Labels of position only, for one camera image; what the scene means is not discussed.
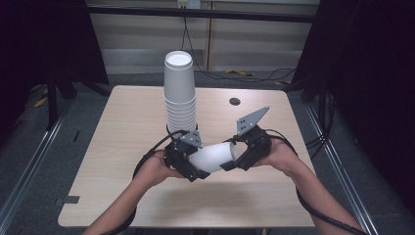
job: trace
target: person's right arm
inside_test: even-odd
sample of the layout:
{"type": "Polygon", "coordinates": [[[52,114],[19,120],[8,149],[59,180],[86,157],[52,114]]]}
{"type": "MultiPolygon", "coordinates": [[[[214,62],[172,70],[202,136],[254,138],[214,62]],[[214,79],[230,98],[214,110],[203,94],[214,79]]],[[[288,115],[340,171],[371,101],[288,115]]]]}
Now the person's right arm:
{"type": "MultiPolygon", "coordinates": [[[[255,166],[271,165],[293,179],[304,200],[315,210],[363,231],[360,224],[327,191],[311,169],[283,141],[272,139],[270,154],[255,166]]],[[[311,216],[319,234],[350,234],[311,216]]]]}

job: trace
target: table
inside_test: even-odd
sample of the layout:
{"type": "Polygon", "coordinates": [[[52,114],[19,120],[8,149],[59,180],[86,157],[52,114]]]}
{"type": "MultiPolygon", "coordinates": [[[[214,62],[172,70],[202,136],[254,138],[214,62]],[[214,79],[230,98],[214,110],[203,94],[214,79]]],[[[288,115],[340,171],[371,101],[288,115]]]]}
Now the table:
{"type": "MultiPolygon", "coordinates": [[[[77,204],[65,204],[59,223],[91,224],[131,181],[142,156],[167,133],[162,87],[117,86],[108,101],[70,189],[77,204]]],[[[205,146],[236,134],[236,119],[264,106],[258,123],[283,133],[311,168],[287,95],[282,91],[197,88],[197,121],[205,146]],[[241,104],[231,105],[238,98],[241,104]]],[[[246,149],[237,145],[239,154],[246,149]]],[[[135,227],[313,226],[298,202],[294,183],[271,166],[218,171],[205,180],[168,178],[138,204],[135,227]]]]}

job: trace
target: black round hole cover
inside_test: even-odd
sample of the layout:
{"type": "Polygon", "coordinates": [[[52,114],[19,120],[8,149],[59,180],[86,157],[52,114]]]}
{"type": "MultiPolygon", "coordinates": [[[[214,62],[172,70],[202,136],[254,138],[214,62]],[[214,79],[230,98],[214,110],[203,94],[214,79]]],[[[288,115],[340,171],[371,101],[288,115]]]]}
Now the black round hole cover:
{"type": "Polygon", "coordinates": [[[239,106],[241,104],[241,101],[238,98],[231,98],[229,100],[229,103],[233,106],[239,106]]]}

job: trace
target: gray carpet floor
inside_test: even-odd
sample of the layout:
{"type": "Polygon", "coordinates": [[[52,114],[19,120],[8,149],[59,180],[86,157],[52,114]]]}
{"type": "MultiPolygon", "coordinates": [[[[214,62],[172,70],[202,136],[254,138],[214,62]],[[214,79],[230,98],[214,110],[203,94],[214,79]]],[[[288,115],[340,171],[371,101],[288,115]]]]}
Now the gray carpet floor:
{"type": "MultiPolygon", "coordinates": [[[[259,77],[268,77],[271,72],[254,72],[259,77]]],[[[286,71],[277,71],[273,78],[284,76],[286,71]]],[[[274,80],[241,82],[217,80],[195,73],[198,87],[223,87],[244,89],[281,89],[274,80]]],[[[116,85],[162,85],[162,73],[111,75],[111,90],[116,85]]],[[[105,108],[108,97],[103,97],[81,84],[75,84],[78,94],[74,100],[59,97],[60,107],[69,104],[69,112],[61,129],[49,149],[45,160],[35,174],[18,211],[6,234],[79,234],[81,228],[64,228],[58,224],[62,209],[56,199],[68,194],[86,149],[105,108]]],[[[3,205],[22,175],[27,163],[40,143],[47,126],[47,103],[40,108],[32,105],[42,91],[31,93],[24,114],[9,139],[0,150],[0,205],[3,205]]],[[[306,112],[306,104],[300,91],[289,93],[289,99],[305,142],[317,134],[306,112]]],[[[372,216],[379,234],[415,234],[415,219],[404,207],[391,186],[372,167],[363,150],[356,144],[339,110],[334,117],[330,139],[359,196],[372,216]]],[[[346,194],[325,152],[320,151],[313,159],[315,171],[329,191],[352,212],[346,194]]],[[[129,229],[127,234],[134,234],[129,229]]],[[[209,234],[259,234],[258,229],[214,229],[209,234]]],[[[146,229],[144,234],[192,234],[192,230],[146,229]]],[[[271,234],[317,234],[314,228],[274,228],[271,234]]]]}

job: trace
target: electrical outlet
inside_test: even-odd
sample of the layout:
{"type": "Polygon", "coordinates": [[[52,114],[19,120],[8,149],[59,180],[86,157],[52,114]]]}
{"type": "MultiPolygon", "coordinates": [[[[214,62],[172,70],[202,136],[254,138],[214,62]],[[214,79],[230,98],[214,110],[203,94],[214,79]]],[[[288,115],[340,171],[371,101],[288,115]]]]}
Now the electrical outlet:
{"type": "Polygon", "coordinates": [[[179,9],[201,9],[201,0],[177,0],[179,9]]]}

